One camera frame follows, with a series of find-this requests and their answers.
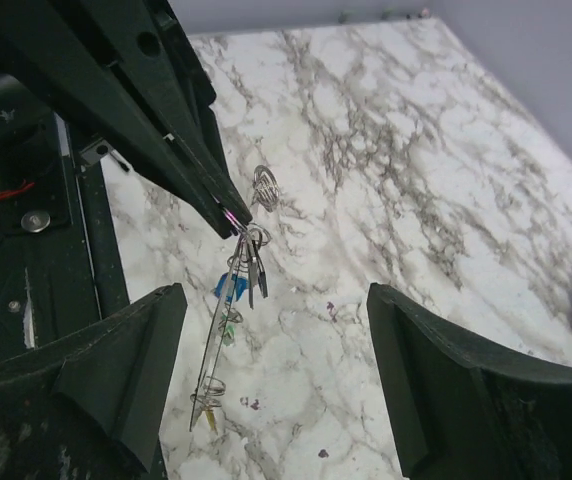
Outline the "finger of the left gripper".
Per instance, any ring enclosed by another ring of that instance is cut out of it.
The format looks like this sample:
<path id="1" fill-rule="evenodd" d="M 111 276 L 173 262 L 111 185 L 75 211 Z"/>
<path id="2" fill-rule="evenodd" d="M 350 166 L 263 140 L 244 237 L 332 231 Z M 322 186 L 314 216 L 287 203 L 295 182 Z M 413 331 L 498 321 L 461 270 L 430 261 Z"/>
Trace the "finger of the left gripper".
<path id="1" fill-rule="evenodd" d="M 208 75 L 166 1 L 55 1 L 69 112 L 209 223 L 250 210 L 228 172 Z"/>
<path id="2" fill-rule="evenodd" d="M 0 64 L 220 236 L 240 232 L 216 94 L 169 2 L 0 1 Z"/>

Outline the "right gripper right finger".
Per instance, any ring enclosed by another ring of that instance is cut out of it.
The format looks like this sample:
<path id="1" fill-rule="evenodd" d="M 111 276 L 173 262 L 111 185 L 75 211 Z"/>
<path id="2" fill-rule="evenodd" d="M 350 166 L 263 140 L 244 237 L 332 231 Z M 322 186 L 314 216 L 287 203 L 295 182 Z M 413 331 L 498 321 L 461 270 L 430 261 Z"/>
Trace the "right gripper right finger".
<path id="1" fill-rule="evenodd" d="M 572 479 L 572 367 L 507 348 L 372 284 L 367 313 L 402 474 Z"/>

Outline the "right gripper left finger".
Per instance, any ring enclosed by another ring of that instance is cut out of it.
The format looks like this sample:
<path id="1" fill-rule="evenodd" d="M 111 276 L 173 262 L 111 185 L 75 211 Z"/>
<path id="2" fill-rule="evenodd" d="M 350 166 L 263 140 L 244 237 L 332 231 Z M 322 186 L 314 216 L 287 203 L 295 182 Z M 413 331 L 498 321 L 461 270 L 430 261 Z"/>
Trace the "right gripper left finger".
<path id="1" fill-rule="evenodd" d="M 159 431 L 187 301 L 160 287 L 0 362 L 0 479 L 164 479 Z"/>

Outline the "key with green tag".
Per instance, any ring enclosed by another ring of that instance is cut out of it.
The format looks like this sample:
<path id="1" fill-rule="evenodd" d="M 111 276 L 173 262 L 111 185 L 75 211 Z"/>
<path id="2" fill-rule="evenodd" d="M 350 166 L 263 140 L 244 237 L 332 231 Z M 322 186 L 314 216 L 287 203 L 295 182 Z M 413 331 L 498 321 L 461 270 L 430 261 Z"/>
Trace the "key with green tag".
<path id="1" fill-rule="evenodd" d="M 219 331 L 222 336 L 222 344 L 231 346 L 235 343 L 235 328 L 244 321 L 243 315 L 236 309 L 224 313 L 219 323 Z"/>

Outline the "large metal keyring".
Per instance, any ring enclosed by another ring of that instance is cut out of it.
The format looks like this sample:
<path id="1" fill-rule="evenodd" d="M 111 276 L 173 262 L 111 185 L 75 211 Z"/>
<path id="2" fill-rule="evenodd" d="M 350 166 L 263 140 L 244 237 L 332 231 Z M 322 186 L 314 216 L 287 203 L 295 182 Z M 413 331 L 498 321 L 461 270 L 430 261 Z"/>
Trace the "large metal keyring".
<path id="1" fill-rule="evenodd" d="M 235 218 L 235 216 L 232 213 L 226 212 L 225 215 L 230 220 L 230 222 L 233 224 L 233 226 L 237 231 L 237 243 L 232 252 L 232 255 L 227 260 L 228 271 L 226 273 L 229 276 L 237 274 L 240 276 L 245 276 L 247 278 L 245 255 L 242 252 L 245 233 L 250 227 L 257 226 L 262 228 L 268 234 L 268 242 L 265 246 L 267 246 L 271 242 L 272 236 L 264 227 L 256 223 L 249 223 L 248 225 L 244 226 L 241 224 L 240 221 L 238 221 Z M 260 296 L 258 288 L 254 290 L 254 295 Z M 198 420 L 201 417 L 205 417 L 203 413 L 204 407 L 212 407 L 214 409 L 214 412 L 217 408 L 221 407 L 222 406 L 221 399 L 226 393 L 225 382 L 220 380 L 216 375 L 219 356 L 221 354 L 222 348 L 224 347 L 224 345 L 222 344 L 222 336 L 219 331 L 219 323 L 224 313 L 228 313 L 232 309 L 237 310 L 236 304 L 238 302 L 238 301 L 227 302 L 226 297 L 227 297 L 226 292 L 223 292 L 219 298 L 216 297 L 217 303 L 211 319 L 208 339 L 205 344 L 202 363 L 197 378 L 197 385 L 190 397 L 192 403 L 190 423 L 189 423 L 190 429 L 194 429 Z M 248 300 L 248 289 L 241 297 L 241 299 L 243 297 L 246 297 Z"/>

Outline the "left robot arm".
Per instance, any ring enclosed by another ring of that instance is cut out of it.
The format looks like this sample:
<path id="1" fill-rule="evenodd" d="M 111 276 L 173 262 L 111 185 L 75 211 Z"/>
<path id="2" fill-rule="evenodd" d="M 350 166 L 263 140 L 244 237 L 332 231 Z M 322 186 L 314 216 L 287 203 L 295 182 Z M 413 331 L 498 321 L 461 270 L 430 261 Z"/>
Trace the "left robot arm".
<path id="1" fill-rule="evenodd" d="M 190 204 L 222 237 L 251 212 L 228 172 L 216 94 L 167 1 L 0 1 L 0 144 L 50 109 Z"/>

